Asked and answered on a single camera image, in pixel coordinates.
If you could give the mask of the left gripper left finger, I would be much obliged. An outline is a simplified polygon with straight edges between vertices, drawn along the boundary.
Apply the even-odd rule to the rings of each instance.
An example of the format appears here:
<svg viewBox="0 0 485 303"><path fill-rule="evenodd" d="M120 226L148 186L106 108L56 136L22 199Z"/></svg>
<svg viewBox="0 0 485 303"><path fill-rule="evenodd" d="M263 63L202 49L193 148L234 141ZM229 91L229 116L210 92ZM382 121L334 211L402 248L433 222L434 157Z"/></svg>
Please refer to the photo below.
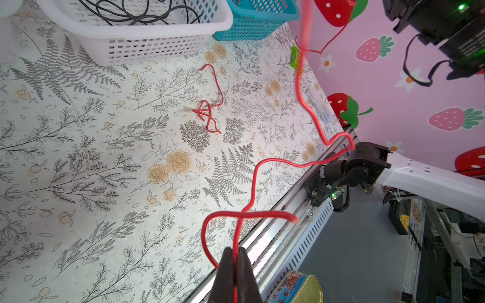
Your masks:
<svg viewBox="0 0 485 303"><path fill-rule="evenodd" d="M209 303L233 303L234 300L234 260L232 249L226 247L219 263Z"/></svg>

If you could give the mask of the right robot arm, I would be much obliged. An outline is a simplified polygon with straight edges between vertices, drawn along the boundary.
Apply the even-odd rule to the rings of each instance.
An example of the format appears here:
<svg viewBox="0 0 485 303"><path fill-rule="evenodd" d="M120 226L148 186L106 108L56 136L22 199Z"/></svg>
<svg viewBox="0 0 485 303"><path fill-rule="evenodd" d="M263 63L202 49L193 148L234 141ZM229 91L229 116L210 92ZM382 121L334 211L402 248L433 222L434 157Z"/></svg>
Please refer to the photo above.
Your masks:
<svg viewBox="0 0 485 303"><path fill-rule="evenodd" d="M394 32L382 1L300 1L292 29L319 109L389 151L377 183L484 218L484 75L447 80L447 58Z"/></svg>

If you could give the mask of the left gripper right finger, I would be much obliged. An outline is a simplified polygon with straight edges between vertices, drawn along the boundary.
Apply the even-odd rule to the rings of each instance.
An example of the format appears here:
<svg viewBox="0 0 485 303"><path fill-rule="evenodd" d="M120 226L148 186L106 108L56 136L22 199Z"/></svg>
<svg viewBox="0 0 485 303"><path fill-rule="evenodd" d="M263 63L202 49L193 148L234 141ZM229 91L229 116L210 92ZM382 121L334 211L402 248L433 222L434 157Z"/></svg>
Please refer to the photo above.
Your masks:
<svg viewBox="0 0 485 303"><path fill-rule="evenodd" d="M262 303L251 261L245 248L240 247L236 265L236 298L238 303Z"/></svg>

